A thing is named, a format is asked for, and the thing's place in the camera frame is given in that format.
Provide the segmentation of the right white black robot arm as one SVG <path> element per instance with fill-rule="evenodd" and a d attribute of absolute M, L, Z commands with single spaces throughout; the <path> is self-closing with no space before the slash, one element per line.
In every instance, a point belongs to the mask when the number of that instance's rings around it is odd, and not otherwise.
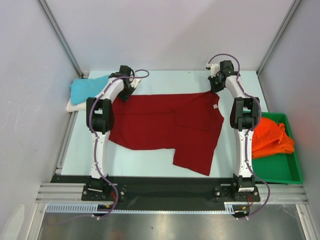
<path fill-rule="evenodd" d="M 229 123 L 235 132 L 237 153 L 230 194 L 235 200 L 242 201 L 255 187 L 252 141 L 254 129 L 261 119 L 260 102 L 245 91 L 240 72 L 234 69 L 230 60 L 221 61 L 219 64 L 209 62 L 206 69 L 210 71 L 210 90 L 218 93 L 227 89 L 233 97 Z"/>

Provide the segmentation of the dark red t shirt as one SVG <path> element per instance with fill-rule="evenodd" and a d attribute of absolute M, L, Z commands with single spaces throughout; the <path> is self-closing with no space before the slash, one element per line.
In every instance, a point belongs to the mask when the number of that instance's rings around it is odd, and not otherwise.
<path fill-rule="evenodd" d="M 131 150 L 173 149 L 173 165 L 209 176 L 224 122 L 219 100 L 211 91 L 116 98 L 109 139 Z"/>

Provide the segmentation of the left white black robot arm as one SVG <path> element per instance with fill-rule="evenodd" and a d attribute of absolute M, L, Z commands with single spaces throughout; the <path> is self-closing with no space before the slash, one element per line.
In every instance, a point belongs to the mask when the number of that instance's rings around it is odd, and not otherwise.
<path fill-rule="evenodd" d="M 122 65 L 119 71 L 108 77 L 105 86 L 95 97 L 88 97 L 86 100 L 86 125 L 92 137 L 92 165 L 89 174 L 92 179 L 103 181 L 108 176 L 106 150 L 115 124 L 113 102 L 117 97 L 127 101 L 140 81 L 131 67 Z"/>

